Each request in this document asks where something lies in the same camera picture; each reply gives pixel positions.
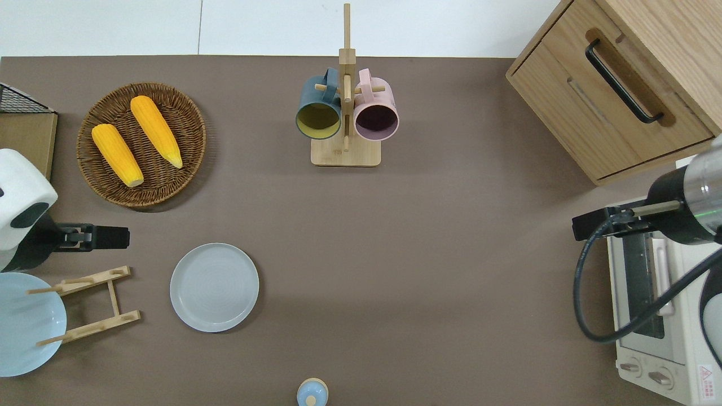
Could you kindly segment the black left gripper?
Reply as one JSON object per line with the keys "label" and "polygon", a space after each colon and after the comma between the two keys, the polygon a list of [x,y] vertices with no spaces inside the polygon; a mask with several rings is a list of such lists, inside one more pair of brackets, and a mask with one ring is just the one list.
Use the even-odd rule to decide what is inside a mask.
{"label": "black left gripper", "polygon": [[127,249],[130,245],[128,228],[95,226],[90,223],[58,223],[59,242],[55,253],[90,252],[93,249]]}

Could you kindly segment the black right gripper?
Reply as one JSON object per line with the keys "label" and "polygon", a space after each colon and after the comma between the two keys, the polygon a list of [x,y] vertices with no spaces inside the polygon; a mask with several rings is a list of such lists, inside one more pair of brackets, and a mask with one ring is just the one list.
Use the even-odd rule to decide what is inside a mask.
{"label": "black right gripper", "polygon": [[[607,210],[589,211],[572,218],[572,232],[575,241],[586,241],[598,227],[609,218]],[[650,223],[637,215],[631,208],[614,208],[606,237],[626,237],[650,233]]]}

